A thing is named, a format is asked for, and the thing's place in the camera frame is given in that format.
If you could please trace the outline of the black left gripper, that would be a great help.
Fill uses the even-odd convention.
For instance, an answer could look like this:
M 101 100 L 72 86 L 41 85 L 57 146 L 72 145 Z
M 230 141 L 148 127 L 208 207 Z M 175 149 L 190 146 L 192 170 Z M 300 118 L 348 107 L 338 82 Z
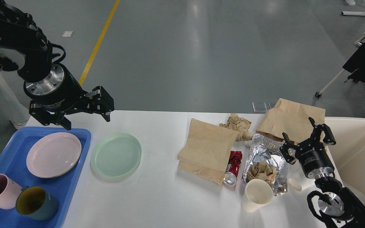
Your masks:
M 73 111 L 76 103 L 81 104 L 86 113 L 100 114 L 106 122 L 115 109 L 113 98 L 103 86 L 96 86 L 87 93 L 61 63 L 53 63 L 49 74 L 41 81 L 24 82 L 23 86 L 33 104 L 39 105 L 30 106 L 29 114 L 44 126 L 55 124 L 70 131 L 71 121 L 65 113 Z

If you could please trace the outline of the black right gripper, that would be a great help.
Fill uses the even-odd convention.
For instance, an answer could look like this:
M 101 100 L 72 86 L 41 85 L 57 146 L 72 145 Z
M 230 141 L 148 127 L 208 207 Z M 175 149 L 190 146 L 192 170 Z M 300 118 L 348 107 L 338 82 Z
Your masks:
M 286 162 L 291 165 L 294 165 L 296 159 L 298 159 L 306 178 L 316 178 L 318 173 L 330 175 L 335 168 L 324 151 L 324 146 L 336 145 L 336 140 L 327 124 L 315 122 L 311 117 L 308 119 L 313 126 L 313 131 L 308 141 L 301 142 L 296 146 L 291 143 L 288 135 L 283 132 L 284 144 L 279 150 Z M 323 142 L 321 142 L 322 132 L 324 133 Z M 289 149 L 295 150 L 296 159 L 290 155 Z

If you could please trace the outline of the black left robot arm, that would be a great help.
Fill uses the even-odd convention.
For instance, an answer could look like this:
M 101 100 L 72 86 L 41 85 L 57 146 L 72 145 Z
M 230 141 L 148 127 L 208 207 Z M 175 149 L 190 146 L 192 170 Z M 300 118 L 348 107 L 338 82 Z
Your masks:
M 58 48 L 63 54 L 53 53 Z M 32 15 L 0 0 L 0 71 L 16 71 L 31 99 L 29 114 L 43 125 L 60 125 L 71 130 L 65 115 L 100 114 L 107 122 L 114 110 L 110 94 L 97 86 L 82 89 L 61 62 L 65 49 L 51 43 Z

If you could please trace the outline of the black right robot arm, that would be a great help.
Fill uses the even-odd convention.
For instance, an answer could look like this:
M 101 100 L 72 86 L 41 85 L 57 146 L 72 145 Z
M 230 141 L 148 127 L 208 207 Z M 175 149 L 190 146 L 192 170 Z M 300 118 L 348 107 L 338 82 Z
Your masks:
M 299 161 L 305 177 L 313 179 L 320 189 L 307 195 L 311 213 L 328 228 L 336 228 L 341 221 L 345 222 L 345 228 L 364 228 L 365 206 L 349 188 L 336 180 L 335 167 L 324 150 L 325 146 L 336 144 L 330 127 L 311 117 L 309 121 L 313 127 L 310 137 L 294 145 L 288 135 L 282 133 L 285 143 L 280 152 L 289 164 Z

